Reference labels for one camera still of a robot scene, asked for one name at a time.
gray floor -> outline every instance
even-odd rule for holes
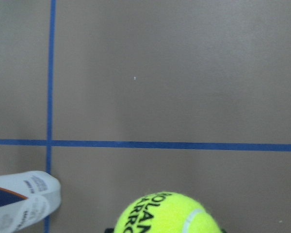
[[[46,139],[49,8],[0,1],[2,139]],[[57,1],[53,139],[291,144],[291,0]],[[0,146],[0,175],[45,153]],[[291,152],[55,147],[52,174],[51,233],[102,233],[162,190],[229,233],[291,232]]]

neon yellow ball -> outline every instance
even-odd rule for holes
[[[175,192],[159,192],[130,204],[118,219],[114,233],[221,233],[221,230],[197,201]]]

vertical blue line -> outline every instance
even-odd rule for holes
[[[52,162],[52,129],[53,129],[53,66],[55,39],[56,0],[50,3],[49,40],[48,40],[48,125],[47,125],[47,154],[46,172],[51,173]],[[44,220],[44,233],[49,233],[50,217]]]

white bottle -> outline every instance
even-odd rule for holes
[[[0,176],[0,233],[44,219],[61,203],[60,183],[43,171]]]

white seam on tennis ball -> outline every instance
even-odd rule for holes
[[[194,219],[194,217],[197,215],[197,214],[200,214],[200,213],[204,213],[205,211],[204,210],[201,210],[201,209],[194,209],[190,214],[189,216],[185,219],[184,221],[184,225],[183,225],[183,229],[182,229],[182,233],[189,233],[189,227],[190,227],[190,224],[192,222],[192,220]]]

